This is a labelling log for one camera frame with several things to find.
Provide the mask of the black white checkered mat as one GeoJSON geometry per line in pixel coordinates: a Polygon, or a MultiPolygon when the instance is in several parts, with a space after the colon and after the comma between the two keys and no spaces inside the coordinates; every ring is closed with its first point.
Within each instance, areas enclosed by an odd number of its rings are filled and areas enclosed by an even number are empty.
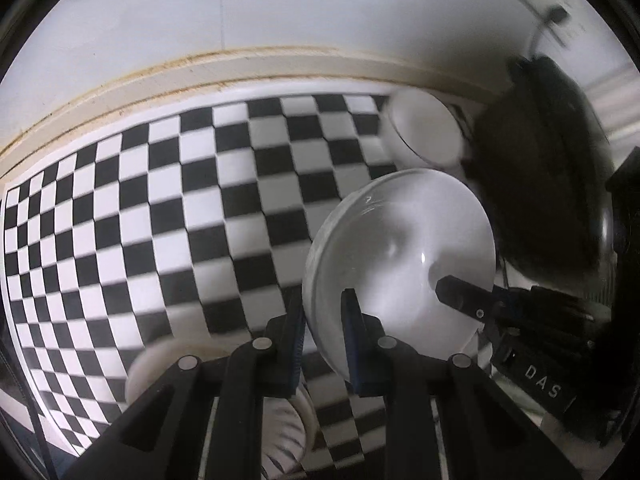
{"type": "Polygon", "coordinates": [[[1,303],[50,442],[77,456],[167,337],[229,347],[281,315],[314,234],[395,166],[370,92],[218,96],[83,136],[1,200],[1,303]]]}

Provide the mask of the white leaf-patterned plate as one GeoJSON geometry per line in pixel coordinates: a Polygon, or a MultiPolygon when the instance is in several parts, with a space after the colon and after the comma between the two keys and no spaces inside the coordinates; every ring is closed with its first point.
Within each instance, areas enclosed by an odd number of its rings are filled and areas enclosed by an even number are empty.
{"type": "Polygon", "coordinates": [[[260,478],[280,479],[293,472],[314,446],[317,431],[318,420],[304,386],[289,399],[265,398],[260,478]]]}

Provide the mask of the black rice cooker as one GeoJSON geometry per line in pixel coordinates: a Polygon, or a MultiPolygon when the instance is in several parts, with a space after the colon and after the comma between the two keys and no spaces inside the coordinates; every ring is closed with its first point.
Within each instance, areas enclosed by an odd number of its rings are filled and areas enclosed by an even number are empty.
{"type": "Polygon", "coordinates": [[[510,58],[506,68],[511,87],[475,119],[469,163],[499,252],[534,282],[594,289],[613,251],[608,140],[551,58],[510,58]]]}

